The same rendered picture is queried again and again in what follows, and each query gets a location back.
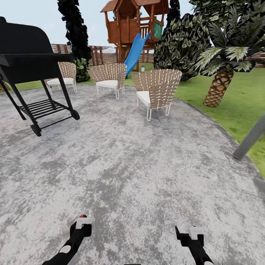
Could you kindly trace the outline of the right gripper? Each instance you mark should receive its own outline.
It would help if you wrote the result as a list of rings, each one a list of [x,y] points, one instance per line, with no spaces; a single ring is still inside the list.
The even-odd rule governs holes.
[[[203,249],[204,247],[204,236],[198,234],[197,240],[192,240],[189,234],[180,233],[177,226],[175,226],[177,240],[181,241],[183,247],[189,247],[190,251],[193,252],[196,248]]]

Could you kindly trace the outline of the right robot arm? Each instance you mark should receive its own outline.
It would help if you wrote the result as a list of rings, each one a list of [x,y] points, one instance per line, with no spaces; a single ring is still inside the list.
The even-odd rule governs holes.
[[[206,227],[189,227],[189,234],[180,233],[175,226],[177,240],[181,241],[183,247],[189,247],[196,265],[214,265],[208,254],[204,250],[204,234],[208,233]]]

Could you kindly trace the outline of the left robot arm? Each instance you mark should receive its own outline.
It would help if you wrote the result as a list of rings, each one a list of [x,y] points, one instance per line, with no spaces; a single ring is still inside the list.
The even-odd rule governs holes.
[[[70,239],[63,245],[57,255],[42,265],[75,265],[77,261],[78,248],[84,237],[89,237],[92,233],[92,224],[95,218],[77,219],[70,228]],[[147,265],[147,264],[120,264],[120,265]]]

